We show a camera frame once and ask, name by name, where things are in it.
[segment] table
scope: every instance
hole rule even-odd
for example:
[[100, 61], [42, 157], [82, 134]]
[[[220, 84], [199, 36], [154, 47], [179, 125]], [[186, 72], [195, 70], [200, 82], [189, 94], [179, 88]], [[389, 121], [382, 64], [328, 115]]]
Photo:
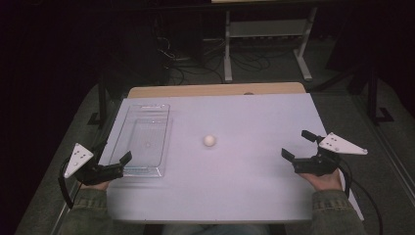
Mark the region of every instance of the table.
[[[121, 104], [100, 164], [110, 163], [125, 114], [133, 104], [170, 106], [165, 173], [158, 178], [114, 181], [108, 190], [114, 219], [141, 223], [311, 219], [313, 189], [280, 156], [283, 147], [296, 156], [315, 154], [315, 143], [300, 137], [303, 129], [326, 135], [301, 84], [133, 88]], [[203, 145], [206, 134], [216, 136], [216, 145]], [[350, 201], [362, 218], [354, 197]]]

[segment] clear plastic container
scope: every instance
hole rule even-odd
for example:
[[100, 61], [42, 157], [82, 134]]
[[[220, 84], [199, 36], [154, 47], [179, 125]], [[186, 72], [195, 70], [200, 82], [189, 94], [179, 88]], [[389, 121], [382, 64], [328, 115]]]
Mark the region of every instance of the clear plastic container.
[[131, 151], [124, 176], [164, 175], [171, 119], [169, 105], [130, 106], [113, 152], [112, 164]]

